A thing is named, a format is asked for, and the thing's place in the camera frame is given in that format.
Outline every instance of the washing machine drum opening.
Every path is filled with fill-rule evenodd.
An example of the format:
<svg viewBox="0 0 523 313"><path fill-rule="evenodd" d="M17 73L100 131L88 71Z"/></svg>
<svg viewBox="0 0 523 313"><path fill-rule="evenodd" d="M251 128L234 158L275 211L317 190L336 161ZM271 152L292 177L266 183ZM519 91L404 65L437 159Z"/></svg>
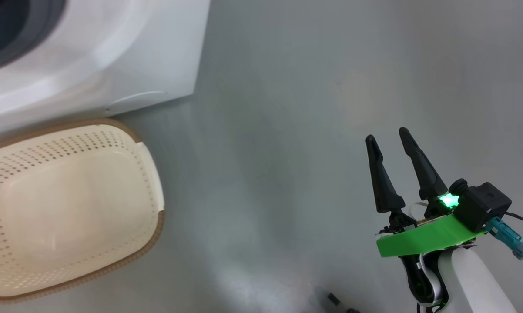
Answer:
<svg viewBox="0 0 523 313"><path fill-rule="evenodd" d="M64 6L65 0L0 0L0 68L45 40Z"/></svg>

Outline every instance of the washing machine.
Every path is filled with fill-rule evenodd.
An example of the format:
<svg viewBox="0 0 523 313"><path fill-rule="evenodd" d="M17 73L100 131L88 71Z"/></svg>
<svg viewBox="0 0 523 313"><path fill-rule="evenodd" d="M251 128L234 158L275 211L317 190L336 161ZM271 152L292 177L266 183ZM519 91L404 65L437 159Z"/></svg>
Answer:
<svg viewBox="0 0 523 313"><path fill-rule="evenodd" d="M0 0L0 139L190 95L209 0Z"/></svg>

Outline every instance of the floor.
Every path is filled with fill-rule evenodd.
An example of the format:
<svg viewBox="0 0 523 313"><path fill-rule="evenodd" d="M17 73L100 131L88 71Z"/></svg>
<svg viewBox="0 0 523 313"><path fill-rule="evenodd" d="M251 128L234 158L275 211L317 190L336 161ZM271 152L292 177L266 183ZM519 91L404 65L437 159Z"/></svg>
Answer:
<svg viewBox="0 0 523 313"><path fill-rule="evenodd" d="M333 313L329 291L363 313L413 312L401 263L375 247L388 216L365 136L407 203L402 126L447 184L489 180L523 214L523 0L213 0L196 93L117 118L158 166L161 239L0 313ZM523 312L523 263L479 244Z"/></svg>

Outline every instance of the laundry basket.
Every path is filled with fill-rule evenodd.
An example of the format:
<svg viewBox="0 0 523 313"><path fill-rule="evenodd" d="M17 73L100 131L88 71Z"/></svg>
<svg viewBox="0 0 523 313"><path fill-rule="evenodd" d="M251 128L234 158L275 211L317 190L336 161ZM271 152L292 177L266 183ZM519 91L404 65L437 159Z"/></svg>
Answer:
<svg viewBox="0 0 523 313"><path fill-rule="evenodd" d="M0 143L0 302L95 279L145 254L164 199L147 147L94 119Z"/></svg>

